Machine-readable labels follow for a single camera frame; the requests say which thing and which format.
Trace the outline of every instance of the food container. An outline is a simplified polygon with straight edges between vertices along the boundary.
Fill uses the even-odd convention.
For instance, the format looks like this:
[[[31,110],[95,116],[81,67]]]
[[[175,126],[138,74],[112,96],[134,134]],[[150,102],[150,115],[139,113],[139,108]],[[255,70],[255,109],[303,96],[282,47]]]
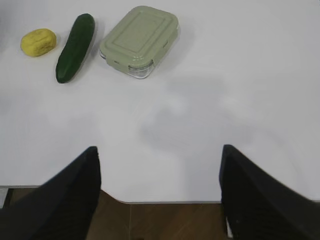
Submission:
[[[144,79],[177,39],[178,25],[169,12],[137,6],[102,40],[100,55],[113,68]]]

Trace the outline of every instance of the white table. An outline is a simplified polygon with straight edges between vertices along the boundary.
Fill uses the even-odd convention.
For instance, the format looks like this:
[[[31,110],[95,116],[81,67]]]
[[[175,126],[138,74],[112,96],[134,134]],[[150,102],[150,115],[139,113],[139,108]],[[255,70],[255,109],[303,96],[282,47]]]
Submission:
[[[133,7],[175,14],[180,38],[144,80],[109,67],[101,39]],[[68,84],[57,59],[79,14],[96,19]],[[60,38],[31,58],[22,36]],[[317,0],[0,0],[0,186],[38,186],[87,147],[102,189],[123,202],[218,202],[233,144],[300,194],[320,200]]]

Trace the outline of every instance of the yellow potato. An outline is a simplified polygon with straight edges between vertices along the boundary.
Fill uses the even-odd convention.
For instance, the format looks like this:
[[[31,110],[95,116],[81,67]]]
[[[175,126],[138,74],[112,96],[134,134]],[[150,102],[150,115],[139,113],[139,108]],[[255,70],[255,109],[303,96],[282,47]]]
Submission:
[[[29,32],[21,39],[22,51],[30,57],[46,54],[57,44],[56,35],[49,29],[42,28]]]

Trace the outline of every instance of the wooden floor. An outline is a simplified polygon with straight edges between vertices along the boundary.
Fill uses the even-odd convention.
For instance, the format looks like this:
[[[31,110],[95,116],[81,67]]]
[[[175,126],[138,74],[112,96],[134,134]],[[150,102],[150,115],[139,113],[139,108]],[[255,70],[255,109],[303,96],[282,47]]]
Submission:
[[[87,240],[225,240],[222,219],[220,204],[124,204],[101,191]]]

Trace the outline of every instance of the cucumber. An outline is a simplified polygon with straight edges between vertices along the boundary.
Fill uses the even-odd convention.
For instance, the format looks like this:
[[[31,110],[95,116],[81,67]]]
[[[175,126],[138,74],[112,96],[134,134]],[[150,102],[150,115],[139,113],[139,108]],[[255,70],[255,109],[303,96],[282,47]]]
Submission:
[[[55,67],[58,83],[69,82],[79,70],[95,32],[95,20],[88,14],[79,15]]]

